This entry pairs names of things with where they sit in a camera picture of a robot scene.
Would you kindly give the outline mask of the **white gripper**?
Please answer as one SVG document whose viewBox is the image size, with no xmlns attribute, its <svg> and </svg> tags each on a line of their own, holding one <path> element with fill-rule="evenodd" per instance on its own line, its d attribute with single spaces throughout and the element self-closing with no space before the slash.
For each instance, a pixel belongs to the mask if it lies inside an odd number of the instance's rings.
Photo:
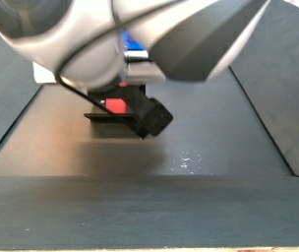
<svg viewBox="0 0 299 252">
<path fill-rule="evenodd" d="M 166 81 L 166 76 L 146 50 L 126 50 L 125 60 L 127 63 L 125 80 L 129 84 L 153 84 Z"/>
</svg>

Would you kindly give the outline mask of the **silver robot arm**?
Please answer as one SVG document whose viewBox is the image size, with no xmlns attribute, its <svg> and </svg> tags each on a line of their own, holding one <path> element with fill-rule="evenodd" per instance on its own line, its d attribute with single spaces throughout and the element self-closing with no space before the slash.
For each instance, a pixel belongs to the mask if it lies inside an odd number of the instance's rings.
<svg viewBox="0 0 299 252">
<path fill-rule="evenodd" d="M 170 79 L 203 82 L 238 56 L 270 0 L 0 0 L 0 36 L 90 90 L 126 76 L 134 40 Z"/>
</svg>

